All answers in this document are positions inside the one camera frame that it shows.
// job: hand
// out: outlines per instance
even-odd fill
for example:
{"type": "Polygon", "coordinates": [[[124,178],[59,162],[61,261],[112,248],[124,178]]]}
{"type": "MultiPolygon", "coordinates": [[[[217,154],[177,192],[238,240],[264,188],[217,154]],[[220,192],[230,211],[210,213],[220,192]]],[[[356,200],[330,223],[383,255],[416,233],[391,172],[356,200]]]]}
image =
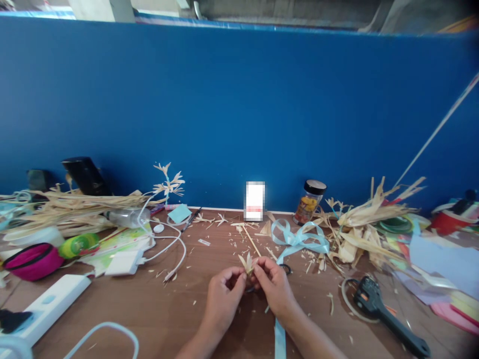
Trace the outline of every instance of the hand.
{"type": "Polygon", "coordinates": [[[244,268],[231,267],[214,276],[208,287],[205,316],[201,326],[223,336],[233,321],[246,286],[244,268]]]}
{"type": "Polygon", "coordinates": [[[254,283],[255,289],[263,289],[271,311],[280,322],[299,308],[286,272],[271,259],[267,257],[258,259],[251,282],[254,283]]]}

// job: black handle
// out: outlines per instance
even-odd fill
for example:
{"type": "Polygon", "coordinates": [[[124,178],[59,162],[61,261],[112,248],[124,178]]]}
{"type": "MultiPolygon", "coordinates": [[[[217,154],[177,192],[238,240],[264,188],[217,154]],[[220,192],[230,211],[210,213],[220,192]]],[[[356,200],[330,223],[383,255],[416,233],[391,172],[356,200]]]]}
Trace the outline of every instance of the black handle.
{"type": "Polygon", "coordinates": [[[389,312],[386,307],[379,310],[379,319],[392,331],[404,346],[418,359],[430,358],[431,350],[428,344],[407,329],[395,316],[389,312]]]}

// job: ribbon bow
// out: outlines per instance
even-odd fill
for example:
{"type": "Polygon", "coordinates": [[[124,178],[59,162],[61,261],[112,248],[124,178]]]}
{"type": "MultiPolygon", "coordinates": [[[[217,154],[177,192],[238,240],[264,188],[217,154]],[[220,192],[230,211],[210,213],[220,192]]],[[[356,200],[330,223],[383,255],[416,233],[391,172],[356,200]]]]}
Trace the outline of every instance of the ribbon bow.
{"type": "MultiPolygon", "coordinates": [[[[283,258],[300,251],[303,248],[312,250],[317,253],[328,253],[329,252],[329,242],[324,238],[323,230],[313,222],[306,223],[303,227],[299,229],[296,234],[291,233],[291,227],[289,226],[289,222],[285,219],[278,219],[273,222],[271,225],[271,238],[273,242],[279,245],[289,245],[290,247],[286,248],[281,255],[279,256],[278,260],[276,261],[277,264],[283,264],[283,258]],[[316,228],[316,233],[303,233],[303,230],[307,226],[313,226],[316,228]],[[284,240],[278,239],[274,235],[274,229],[278,227],[279,230],[283,233],[284,240]],[[316,239],[319,243],[304,243],[305,240],[308,238],[312,238],[313,240],[316,239]]],[[[274,357],[275,359],[286,359],[286,332],[284,328],[279,323],[278,319],[276,319],[275,327],[274,327],[274,357]]]]}
{"type": "Polygon", "coordinates": [[[271,225],[271,238],[273,239],[273,242],[279,245],[290,246],[286,248],[278,257],[278,260],[276,261],[277,264],[282,264],[284,257],[290,254],[293,254],[297,251],[300,251],[302,249],[309,249],[317,253],[329,252],[329,242],[324,237],[324,233],[321,227],[319,227],[315,223],[313,222],[306,223],[303,227],[299,229],[299,231],[296,234],[293,234],[290,229],[291,227],[289,226],[289,222],[282,218],[274,221],[273,224],[271,225]],[[307,226],[313,226],[314,228],[316,228],[317,234],[303,233],[304,228],[306,228],[307,226]],[[285,242],[278,239],[274,235],[274,229],[276,227],[278,227],[278,229],[281,230],[281,232],[283,233],[285,242]],[[313,240],[316,239],[319,243],[304,243],[305,240],[309,238],[313,240]]]}

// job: pink paper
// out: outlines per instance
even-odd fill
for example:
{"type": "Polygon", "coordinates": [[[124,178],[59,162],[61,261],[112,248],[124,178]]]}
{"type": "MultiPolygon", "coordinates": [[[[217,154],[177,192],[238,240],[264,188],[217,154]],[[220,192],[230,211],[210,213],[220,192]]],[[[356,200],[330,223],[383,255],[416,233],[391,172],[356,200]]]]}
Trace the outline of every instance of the pink paper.
{"type": "Polygon", "coordinates": [[[431,304],[431,309],[433,310],[434,314],[436,314],[438,317],[441,317],[446,322],[449,322],[456,327],[465,330],[466,332],[479,336],[479,327],[475,326],[462,315],[452,310],[449,303],[433,303],[431,304]]]}

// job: phone screen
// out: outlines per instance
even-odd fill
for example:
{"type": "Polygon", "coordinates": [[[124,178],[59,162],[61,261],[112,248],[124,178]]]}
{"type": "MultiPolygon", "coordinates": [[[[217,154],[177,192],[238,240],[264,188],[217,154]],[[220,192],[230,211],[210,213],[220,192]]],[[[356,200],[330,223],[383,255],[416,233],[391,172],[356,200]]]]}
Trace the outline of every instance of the phone screen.
{"type": "Polygon", "coordinates": [[[244,220],[262,221],[265,201],[264,182],[246,182],[246,196],[244,198],[244,220]]]}

